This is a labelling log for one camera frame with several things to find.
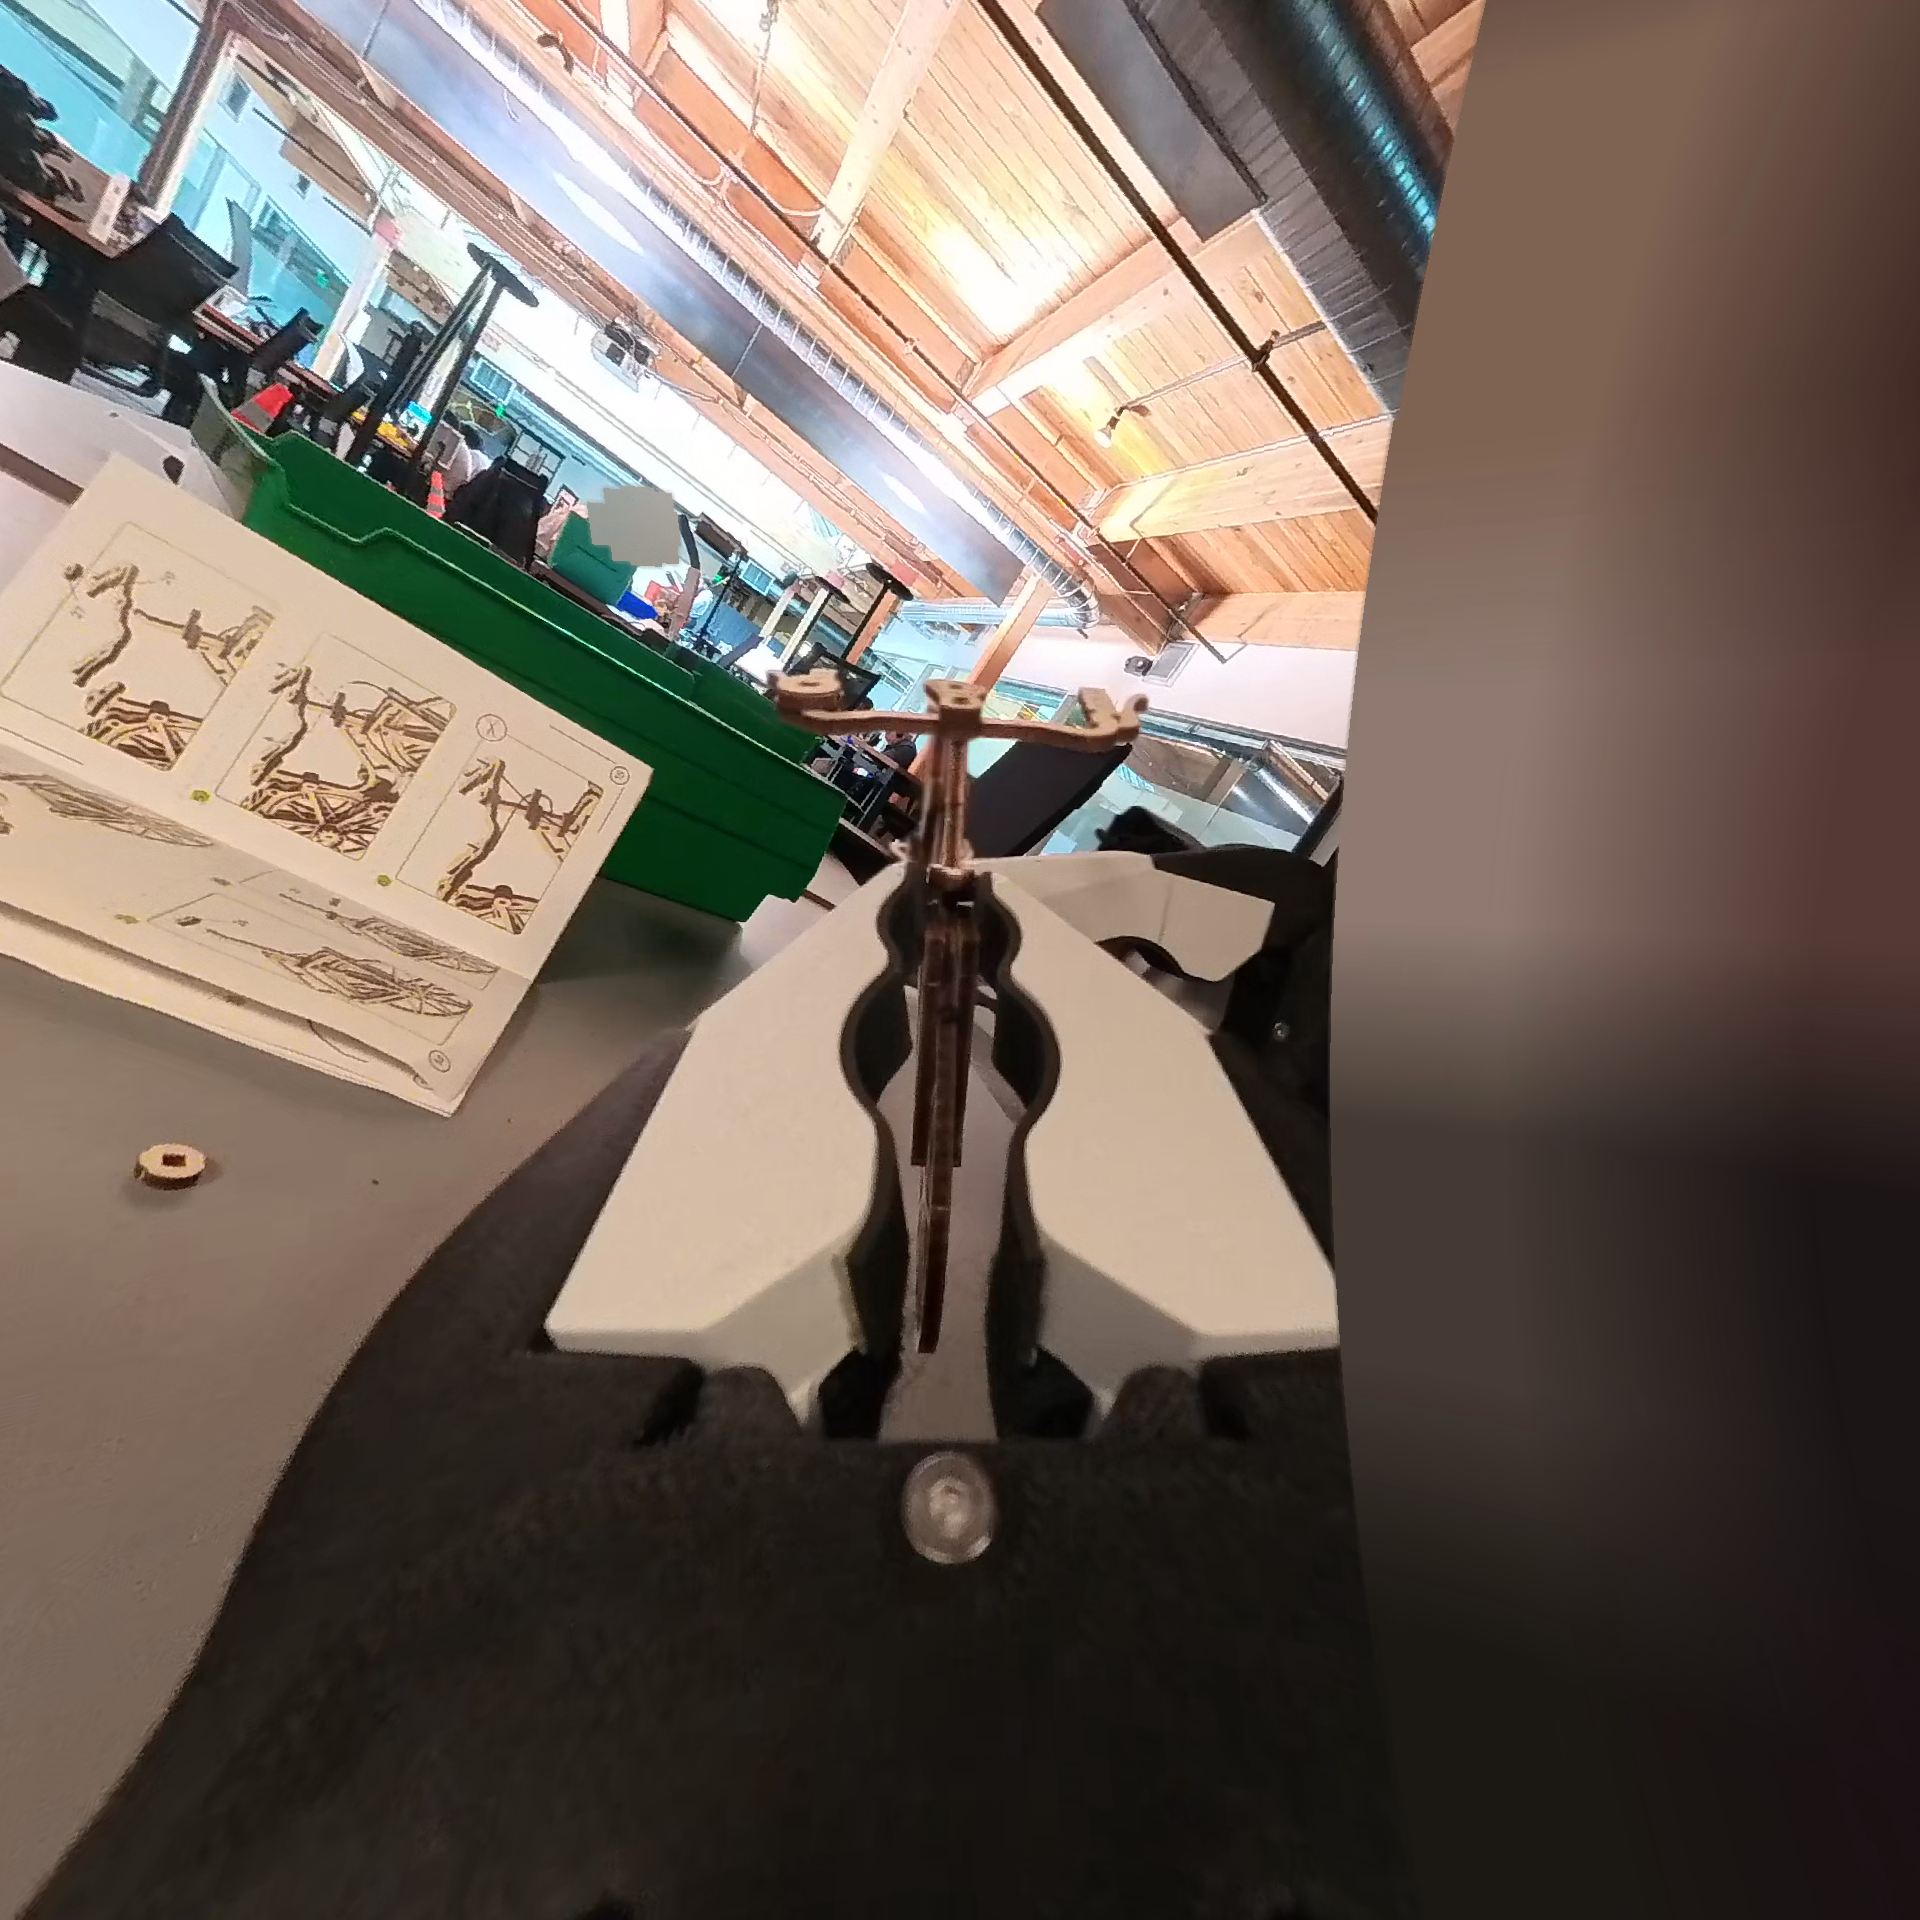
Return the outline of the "folded instruction booklet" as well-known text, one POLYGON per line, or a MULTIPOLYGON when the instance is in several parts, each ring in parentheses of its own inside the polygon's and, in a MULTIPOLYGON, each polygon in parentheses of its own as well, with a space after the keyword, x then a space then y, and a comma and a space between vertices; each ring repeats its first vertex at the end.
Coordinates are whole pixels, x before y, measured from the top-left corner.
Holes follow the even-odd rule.
POLYGON ((2 668, 4 957, 437 1114, 653 777, 124 453, 2 668))

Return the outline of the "white box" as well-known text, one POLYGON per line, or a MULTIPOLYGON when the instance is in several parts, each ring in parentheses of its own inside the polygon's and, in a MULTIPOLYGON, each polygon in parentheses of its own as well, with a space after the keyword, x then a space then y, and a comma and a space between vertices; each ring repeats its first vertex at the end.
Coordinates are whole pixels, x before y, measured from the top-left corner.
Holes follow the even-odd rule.
POLYGON ((2 362, 4 511, 37 503, 65 509, 124 457, 180 492, 235 516, 234 498, 187 428, 71 383, 2 362))

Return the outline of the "small green plastic bin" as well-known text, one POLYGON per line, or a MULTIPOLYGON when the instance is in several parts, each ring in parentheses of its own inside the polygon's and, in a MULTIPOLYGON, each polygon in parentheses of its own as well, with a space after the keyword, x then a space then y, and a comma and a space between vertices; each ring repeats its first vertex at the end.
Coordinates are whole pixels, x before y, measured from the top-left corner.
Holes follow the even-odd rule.
POLYGON ((593 538, 588 516, 570 514, 549 545, 545 565, 571 589, 613 608, 630 588, 635 565, 617 560, 593 538))

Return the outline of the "long dark ceiling beam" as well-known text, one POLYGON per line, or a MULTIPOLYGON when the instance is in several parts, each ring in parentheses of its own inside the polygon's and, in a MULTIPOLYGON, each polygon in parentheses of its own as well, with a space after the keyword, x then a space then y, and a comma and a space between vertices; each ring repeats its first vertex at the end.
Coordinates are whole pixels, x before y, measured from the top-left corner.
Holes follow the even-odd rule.
POLYGON ((468 7, 303 1, 303 12, 964 581, 1002 598, 1034 567, 1067 621, 1090 624, 1093 600, 1067 567, 957 478, 468 7))

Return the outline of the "wooden model assembly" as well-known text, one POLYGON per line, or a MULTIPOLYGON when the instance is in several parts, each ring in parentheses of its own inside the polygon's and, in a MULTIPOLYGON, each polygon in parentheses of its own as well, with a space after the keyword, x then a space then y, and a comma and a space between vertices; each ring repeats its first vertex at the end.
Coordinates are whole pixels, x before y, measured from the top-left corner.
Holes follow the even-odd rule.
POLYGON ((1063 752, 1132 748, 1148 700, 1115 701, 1105 687, 1082 687, 1083 726, 990 718, 985 687, 933 678, 918 714, 846 708, 836 670, 775 678, 780 713, 818 733, 855 735, 873 729, 923 735, 918 828, 907 877, 918 887, 918 1042, 913 1164, 921 1170, 918 1248, 914 1255, 916 1348, 933 1353, 943 1325, 943 1286, 954 1224, 954 1175, 963 1164, 969 1055, 975 1010, 978 932, 990 885, 969 850, 969 743, 981 735, 1050 745, 1063 752))

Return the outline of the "black floor stand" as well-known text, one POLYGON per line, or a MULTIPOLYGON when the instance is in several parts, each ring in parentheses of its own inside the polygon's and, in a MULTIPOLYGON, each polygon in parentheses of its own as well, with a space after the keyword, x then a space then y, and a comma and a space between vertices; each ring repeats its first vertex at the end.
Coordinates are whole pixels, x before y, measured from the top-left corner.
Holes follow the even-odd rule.
POLYGON ((538 288, 518 276, 503 256, 495 256, 476 241, 467 245, 467 253, 474 263, 474 276, 444 327, 444 343, 431 361, 435 367, 441 358, 447 358, 439 389, 435 390, 428 424, 417 448, 418 470, 423 470, 430 462, 431 441, 441 431, 441 423, 447 417, 452 394, 457 393, 501 298, 509 297, 523 305, 540 304, 538 288))

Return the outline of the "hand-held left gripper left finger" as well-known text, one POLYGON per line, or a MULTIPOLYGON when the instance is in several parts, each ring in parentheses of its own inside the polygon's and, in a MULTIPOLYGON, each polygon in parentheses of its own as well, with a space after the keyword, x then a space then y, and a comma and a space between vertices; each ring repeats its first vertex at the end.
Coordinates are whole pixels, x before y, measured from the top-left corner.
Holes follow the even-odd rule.
POLYGON ((903 874, 699 1015, 546 1314, 555 1348, 762 1368, 813 1425, 849 1360, 891 1375, 907 1253, 878 1095, 909 1048, 903 874))

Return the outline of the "large green plastic bin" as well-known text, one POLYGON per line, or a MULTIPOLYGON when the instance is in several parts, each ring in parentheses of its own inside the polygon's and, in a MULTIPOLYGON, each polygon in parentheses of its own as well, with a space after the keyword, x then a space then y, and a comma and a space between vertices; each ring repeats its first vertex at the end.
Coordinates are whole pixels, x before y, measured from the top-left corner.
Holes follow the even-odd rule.
POLYGON ((315 441, 241 438, 268 458, 251 530, 653 767, 609 880, 729 920, 811 885, 843 800, 764 693, 663 656, 315 441))

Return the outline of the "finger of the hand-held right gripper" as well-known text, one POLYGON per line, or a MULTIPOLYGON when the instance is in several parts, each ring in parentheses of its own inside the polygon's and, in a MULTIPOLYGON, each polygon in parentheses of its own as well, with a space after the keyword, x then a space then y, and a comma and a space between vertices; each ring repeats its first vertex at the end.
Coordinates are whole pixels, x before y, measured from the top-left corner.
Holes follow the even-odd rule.
POLYGON ((1036 897, 1115 954, 1151 969, 1219 983, 1261 948, 1276 904, 1172 871, 1146 853, 1036 856, 1036 897))

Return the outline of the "black ceiling panel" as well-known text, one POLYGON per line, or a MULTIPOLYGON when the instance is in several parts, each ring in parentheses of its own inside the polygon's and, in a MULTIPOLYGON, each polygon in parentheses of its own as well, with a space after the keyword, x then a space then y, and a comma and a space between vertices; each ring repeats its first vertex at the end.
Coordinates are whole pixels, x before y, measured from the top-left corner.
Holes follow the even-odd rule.
POLYGON ((1039 24, 1199 240, 1265 202, 1260 180, 1229 153, 1174 64, 1149 5, 1039 1, 1039 24))

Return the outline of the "metal ventilation duct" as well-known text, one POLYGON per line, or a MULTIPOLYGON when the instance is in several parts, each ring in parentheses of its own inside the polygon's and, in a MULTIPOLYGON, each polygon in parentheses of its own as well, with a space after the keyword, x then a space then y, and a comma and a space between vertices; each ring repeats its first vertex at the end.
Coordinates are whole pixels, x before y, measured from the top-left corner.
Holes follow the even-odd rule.
POLYGON ((1170 85, 1252 196, 1388 416, 1401 407, 1452 157, 1386 5, 1137 5, 1170 85))

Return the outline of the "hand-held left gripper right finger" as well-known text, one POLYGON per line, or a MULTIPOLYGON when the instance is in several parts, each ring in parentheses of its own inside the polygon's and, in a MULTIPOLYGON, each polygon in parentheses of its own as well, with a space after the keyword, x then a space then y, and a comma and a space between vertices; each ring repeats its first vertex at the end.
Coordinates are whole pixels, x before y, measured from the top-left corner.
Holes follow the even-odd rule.
POLYGON ((997 1424, 1083 1424, 1146 1368, 1338 1351, 1327 1249, 1213 1031, 985 858, 993 1063, 1022 1100, 987 1292, 997 1424))

